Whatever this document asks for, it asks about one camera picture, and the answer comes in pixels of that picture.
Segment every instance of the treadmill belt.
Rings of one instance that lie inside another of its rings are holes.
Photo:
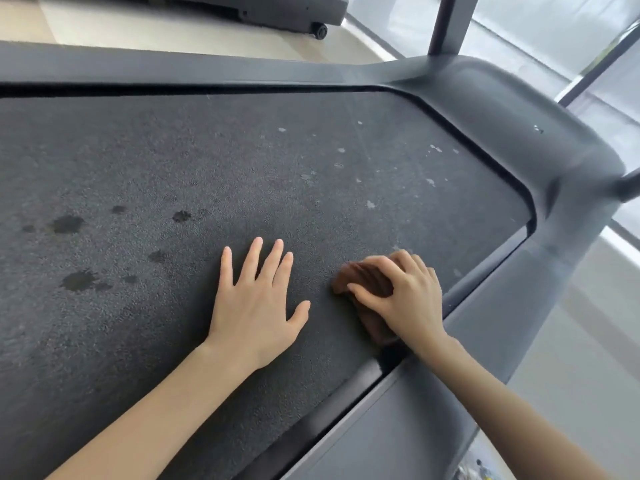
[[[283,238],[310,319],[163,478],[231,478],[375,354],[330,291],[343,262],[407,248],[447,291],[531,218],[388,92],[5,98],[0,120],[6,478],[50,473],[204,339],[225,245],[238,270]]]

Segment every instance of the brown cloth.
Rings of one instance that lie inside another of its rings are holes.
[[[398,261],[391,258],[398,266],[402,267]],[[387,298],[394,292],[394,287],[380,270],[372,264],[349,261],[340,268],[340,272],[333,279],[331,288],[336,294],[346,294],[355,305],[360,321],[369,332],[373,341],[381,346],[387,346],[395,342],[397,335],[387,326],[385,320],[361,304],[347,288],[348,283],[356,283],[364,286],[370,293],[381,298]]]

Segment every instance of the treadmill wheel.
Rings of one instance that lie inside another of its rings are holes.
[[[324,37],[326,37],[327,31],[328,30],[324,23],[315,22],[311,25],[311,33],[313,33],[314,37],[316,37],[316,39],[318,40],[324,39]]]

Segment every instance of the water stain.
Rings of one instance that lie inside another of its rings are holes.
[[[191,214],[188,213],[186,210],[180,210],[176,212],[172,217],[173,222],[178,222],[180,224],[182,224],[183,222],[187,222],[190,218],[191,218]]]
[[[84,269],[64,277],[60,288],[79,293],[93,288],[97,279],[98,277],[95,273],[92,273],[89,269]]]
[[[113,288],[113,286],[111,286],[108,283],[98,283],[95,286],[96,291],[107,291],[107,290],[110,290],[111,288]]]
[[[51,223],[51,228],[56,234],[76,234],[84,225],[84,219],[78,216],[58,217]]]
[[[166,254],[164,254],[164,252],[162,252],[162,250],[160,249],[152,252],[151,254],[149,254],[148,257],[149,257],[149,261],[160,263],[160,264],[164,263],[164,261],[166,260]]]

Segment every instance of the hand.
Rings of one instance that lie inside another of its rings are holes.
[[[231,249],[222,252],[211,329],[203,346],[231,357],[239,354],[241,366],[249,374],[289,348],[308,319],[311,302],[303,301],[287,321],[285,305],[293,254],[288,252],[280,263],[283,248],[283,241],[278,239],[256,278],[262,249],[262,238],[256,237],[235,286]]]
[[[452,340],[442,325],[442,290],[438,277],[416,254],[401,250],[392,257],[404,270],[386,256],[364,259],[389,278],[394,287],[390,297],[380,298],[355,283],[347,286],[359,302],[380,314],[405,344],[432,365],[444,343]]]

